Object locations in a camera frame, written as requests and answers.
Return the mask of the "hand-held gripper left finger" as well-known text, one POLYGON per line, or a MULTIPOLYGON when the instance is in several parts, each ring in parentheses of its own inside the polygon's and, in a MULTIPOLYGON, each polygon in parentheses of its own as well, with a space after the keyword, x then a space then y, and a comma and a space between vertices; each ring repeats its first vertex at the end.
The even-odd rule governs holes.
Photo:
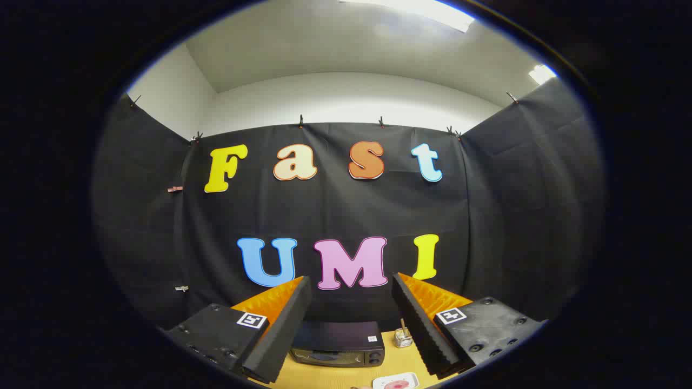
POLYGON ((163 334, 224 375, 274 383, 311 304, 310 283, 300 276, 232 307, 212 303, 163 334))

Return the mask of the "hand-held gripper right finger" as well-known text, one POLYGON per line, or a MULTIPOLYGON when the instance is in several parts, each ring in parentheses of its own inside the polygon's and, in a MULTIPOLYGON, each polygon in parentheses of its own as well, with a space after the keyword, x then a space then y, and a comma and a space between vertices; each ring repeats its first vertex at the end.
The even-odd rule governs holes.
POLYGON ((494 297, 471 301, 402 273, 391 295, 431 375, 445 379, 509 353, 547 321, 537 321, 494 297))

